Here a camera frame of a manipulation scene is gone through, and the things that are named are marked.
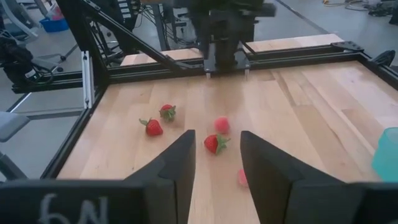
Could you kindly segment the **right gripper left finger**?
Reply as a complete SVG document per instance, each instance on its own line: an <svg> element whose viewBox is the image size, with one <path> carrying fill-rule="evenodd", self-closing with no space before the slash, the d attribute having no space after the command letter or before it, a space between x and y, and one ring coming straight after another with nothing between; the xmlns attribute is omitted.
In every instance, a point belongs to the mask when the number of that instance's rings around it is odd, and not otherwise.
<svg viewBox="0 0 398 224"><path fill-rule="evenodd" d="M187 224L195 165L196 137L190 129L124 179L134 186L124 224Z"/></svg>

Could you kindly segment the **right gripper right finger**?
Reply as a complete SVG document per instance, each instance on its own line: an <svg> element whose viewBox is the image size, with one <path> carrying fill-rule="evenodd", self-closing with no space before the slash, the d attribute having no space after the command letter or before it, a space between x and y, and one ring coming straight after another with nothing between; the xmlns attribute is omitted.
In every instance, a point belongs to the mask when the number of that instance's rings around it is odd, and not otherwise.
<svg viewBox="0 0 398 224"><path fill-rule="evenodd" d="M295 158L250 131L241 132L241 158L261 224L284 224L293 183L303 179Z"/></svg>

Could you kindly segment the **pink raspberry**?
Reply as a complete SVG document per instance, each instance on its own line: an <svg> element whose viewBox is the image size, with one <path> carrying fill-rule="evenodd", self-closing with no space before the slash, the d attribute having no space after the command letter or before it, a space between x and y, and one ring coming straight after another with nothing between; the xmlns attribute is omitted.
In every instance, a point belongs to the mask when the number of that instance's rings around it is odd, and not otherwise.
<svg viewBox="0 0 398 224"><path fill-rule="evenodd" d="M214 121L215 130L220 134L228 134L230 130L229 120L225 116L220 116Z"/></svg>
<svg viewBox="0 0 398 224"><path fill-rule="evenodd" d="M248 181L243 169L238 170L238 183L243 187L248 187Z"/></svg>

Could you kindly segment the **red strawberry with green leaves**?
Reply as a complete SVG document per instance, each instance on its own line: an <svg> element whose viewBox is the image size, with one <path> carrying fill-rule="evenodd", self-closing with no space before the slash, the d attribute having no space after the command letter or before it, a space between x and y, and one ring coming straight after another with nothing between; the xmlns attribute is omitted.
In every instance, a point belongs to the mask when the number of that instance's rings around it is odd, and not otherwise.
<svg viewBox="0 0 398 224"><path fill-rule="evenodd" d="M176 115L176 106L172 106L169 104L163 105L161 109L159 110L160 117L166 121L166 122L171 122L174 120L174 117Z"/></svg>
<svg viewBox="0 0 398 224"><path fill-rule="evenodd" d="M139 119L139 122L146 127L146 134L148 136L159 136L163 134L163 129L156 119Z"/></svg>
<svg viewBox="0 0 398 224"><path fill-rule="evenodd" d="M226 148L226 143L229 141L230 139L220 134L212 134L206 137L204 145L210 153L217 155Z"/></svg>

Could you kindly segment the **teal translucent plastic container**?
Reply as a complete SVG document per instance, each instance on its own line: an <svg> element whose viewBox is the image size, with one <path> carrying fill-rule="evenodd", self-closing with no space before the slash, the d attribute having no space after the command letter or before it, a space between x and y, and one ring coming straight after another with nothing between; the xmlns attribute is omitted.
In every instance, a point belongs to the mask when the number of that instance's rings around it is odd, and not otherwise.
<svg viewBox="0 0 398 224"><path fill-rule="evenodd" d="M386 128L378 140L372 167L385 182L398 182L398 127Z"/></svg>

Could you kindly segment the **black equipment with white labels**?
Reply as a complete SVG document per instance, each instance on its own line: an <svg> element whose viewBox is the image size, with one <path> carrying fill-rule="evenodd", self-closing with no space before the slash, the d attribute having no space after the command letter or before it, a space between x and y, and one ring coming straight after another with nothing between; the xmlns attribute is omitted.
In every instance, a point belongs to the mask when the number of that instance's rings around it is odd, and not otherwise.
<svg viewBox="0 0 398 224"><path fill-rule="evenodd" d="M121 20L124 27L130 31L135 28L141 8L140 0L104 0L104 3Z"/></svg>

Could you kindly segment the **blue plastic bin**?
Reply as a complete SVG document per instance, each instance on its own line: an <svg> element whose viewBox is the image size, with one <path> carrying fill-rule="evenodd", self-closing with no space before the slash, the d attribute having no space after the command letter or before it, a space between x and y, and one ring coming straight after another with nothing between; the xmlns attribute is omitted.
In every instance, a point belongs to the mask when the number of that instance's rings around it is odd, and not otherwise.
<svg viewBox="0 0 398 224"><path fill-rule="evenodd" d="M69 29L65 18L59 20L50 20L49 18L44 18L39 22L47 33L61 32Z"/></svg>

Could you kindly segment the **black bag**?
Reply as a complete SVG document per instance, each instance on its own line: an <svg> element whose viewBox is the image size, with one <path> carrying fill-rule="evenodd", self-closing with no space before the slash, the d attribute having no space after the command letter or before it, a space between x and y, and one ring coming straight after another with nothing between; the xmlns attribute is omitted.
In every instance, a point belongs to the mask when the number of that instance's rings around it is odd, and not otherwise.
<svg viewBox="0 0 398 224"><path fill-rule="evenodd" d="M53 82L53 72L33 61L33 55L15 40L0 36L0 68L16 86L44 85Z"/></svg>

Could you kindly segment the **silver metal bracket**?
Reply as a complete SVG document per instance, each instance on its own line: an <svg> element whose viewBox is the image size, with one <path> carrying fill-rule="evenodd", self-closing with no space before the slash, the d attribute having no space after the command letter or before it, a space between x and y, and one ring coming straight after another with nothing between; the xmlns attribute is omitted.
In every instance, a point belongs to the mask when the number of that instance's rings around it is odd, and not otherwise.
<svg viewBox="0 0 398 224"><path fill-rule="evenodd" d="M95 91L93 79L93 63L89 51L81 52L81 67L84 109L91 109L94 104Z"/></svg>

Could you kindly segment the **black frame clamp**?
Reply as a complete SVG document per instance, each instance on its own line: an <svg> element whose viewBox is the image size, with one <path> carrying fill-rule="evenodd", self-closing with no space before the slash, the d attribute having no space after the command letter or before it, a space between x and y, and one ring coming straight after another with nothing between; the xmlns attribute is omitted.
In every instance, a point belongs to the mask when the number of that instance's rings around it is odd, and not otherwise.
<svg viewBox="0 0 398 224"><path fill-rule="evenodd" d="M385 65L389 67L393 62L395 56L396 56L395 50L387 50L379 54L377 57L374 57L371 61L376 65Z"/></svg>

